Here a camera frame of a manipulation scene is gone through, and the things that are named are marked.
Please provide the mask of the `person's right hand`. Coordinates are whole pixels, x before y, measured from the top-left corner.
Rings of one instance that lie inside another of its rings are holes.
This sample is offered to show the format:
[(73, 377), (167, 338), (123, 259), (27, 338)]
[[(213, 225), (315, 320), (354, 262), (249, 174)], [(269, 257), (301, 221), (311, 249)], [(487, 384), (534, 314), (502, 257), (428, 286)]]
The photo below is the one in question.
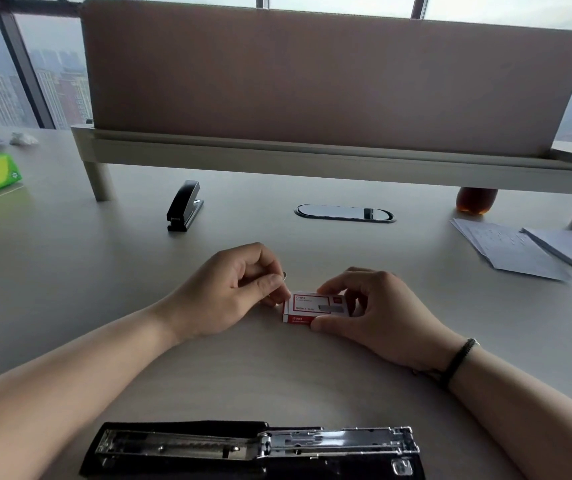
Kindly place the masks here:
[(414, 371), (443, 372), (466, 339), (446, 327), (396, 275), (349, 267), (318, 288), (319, 294), (358, 290), (366, 311), (354, 334), (331, 334), (352, 340), (388, 362)]

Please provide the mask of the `person's left hand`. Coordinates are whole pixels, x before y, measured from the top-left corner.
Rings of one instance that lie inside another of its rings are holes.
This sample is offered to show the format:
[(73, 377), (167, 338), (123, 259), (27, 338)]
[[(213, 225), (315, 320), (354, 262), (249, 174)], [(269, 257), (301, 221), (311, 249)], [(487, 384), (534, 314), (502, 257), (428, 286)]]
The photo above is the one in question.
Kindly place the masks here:
[(222, 250), (177, 290), (152, 305), (151, 311), (168, 326), (175, 344), (220, 333), (258, 304), (277, 306), (267, 302), (246, 305), (235, 299), (234, 290), (244, 276), (282, 273), (278, 258), (260, 242)]

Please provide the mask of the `red and white staple box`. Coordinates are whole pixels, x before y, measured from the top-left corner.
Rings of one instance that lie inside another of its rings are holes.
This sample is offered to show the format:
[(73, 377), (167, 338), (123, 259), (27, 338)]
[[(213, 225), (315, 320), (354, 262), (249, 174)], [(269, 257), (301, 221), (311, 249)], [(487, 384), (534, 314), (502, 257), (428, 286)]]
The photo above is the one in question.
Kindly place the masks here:
[(310, 324), (322, 315), (350, 317), (345, 296), (314, 292), (292, 292), (283, 304), (282, 322), (287, 324)]

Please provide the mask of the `person's left forearm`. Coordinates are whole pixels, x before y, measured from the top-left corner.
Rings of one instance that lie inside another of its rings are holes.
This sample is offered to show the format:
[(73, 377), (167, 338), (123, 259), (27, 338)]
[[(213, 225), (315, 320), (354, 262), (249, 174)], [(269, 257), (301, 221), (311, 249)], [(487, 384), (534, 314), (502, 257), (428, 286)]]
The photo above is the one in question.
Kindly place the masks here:
[(153, 306), (0, 375), (0, 480), (37, 480), (83, 428), (178, 343)]

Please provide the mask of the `person's right forearm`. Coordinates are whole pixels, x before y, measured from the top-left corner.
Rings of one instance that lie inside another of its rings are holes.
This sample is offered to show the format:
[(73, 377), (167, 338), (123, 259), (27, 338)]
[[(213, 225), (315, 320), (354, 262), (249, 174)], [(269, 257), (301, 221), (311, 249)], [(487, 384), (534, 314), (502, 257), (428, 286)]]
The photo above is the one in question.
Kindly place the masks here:
[(572, 399), (474, 346), (450, 390), (527, 480), (572, 480)]

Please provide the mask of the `small black stapler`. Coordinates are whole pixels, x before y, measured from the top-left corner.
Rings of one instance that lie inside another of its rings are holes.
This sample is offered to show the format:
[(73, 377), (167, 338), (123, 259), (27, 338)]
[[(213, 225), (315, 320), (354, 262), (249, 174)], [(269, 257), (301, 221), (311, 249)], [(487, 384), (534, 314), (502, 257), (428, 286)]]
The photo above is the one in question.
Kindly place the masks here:
[(204, 201), (198, 198), (200, 183), (186, 180), (175, 195), (167, 212), (168, 232), (188, 231), (203, 208)]

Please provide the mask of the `open black stapler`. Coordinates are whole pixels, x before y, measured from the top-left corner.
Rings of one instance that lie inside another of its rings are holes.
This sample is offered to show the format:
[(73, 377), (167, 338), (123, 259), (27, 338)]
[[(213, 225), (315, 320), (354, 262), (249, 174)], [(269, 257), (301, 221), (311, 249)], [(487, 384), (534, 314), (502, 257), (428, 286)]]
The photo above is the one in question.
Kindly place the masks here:
[(426, 480), (410, 427), (325, 429), (266, 422), (105, 422), (85, 480)]

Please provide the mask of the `orange drink bottle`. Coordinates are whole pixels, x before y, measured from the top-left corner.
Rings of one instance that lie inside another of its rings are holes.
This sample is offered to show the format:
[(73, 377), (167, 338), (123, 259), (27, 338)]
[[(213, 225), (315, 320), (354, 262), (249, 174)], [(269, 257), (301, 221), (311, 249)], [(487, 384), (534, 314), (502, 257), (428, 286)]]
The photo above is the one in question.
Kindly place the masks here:
[(463, 214), (484, 215), (492, 208), (498, 192), (497, 189), (461, 187), (457, 194), (456, 209)]

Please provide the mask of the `white paper sheet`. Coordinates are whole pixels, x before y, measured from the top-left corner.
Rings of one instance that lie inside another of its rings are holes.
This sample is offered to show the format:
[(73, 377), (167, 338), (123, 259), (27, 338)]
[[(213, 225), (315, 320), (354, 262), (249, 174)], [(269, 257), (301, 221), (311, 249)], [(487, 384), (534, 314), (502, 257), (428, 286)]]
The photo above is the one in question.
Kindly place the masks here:
[(494, 269), (557, 282), (570, 280), (561, 264), (516, 228), (457, 218), (450, 222)]

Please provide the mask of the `beige desk divider panel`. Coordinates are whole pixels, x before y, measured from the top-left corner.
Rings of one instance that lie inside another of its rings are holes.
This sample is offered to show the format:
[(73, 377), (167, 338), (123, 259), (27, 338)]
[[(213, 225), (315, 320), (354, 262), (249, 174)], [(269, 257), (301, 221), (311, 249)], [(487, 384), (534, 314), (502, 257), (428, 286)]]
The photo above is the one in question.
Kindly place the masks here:
[(107, 164), (572, 194), (572, 30), (140, 0), (79, 8)]

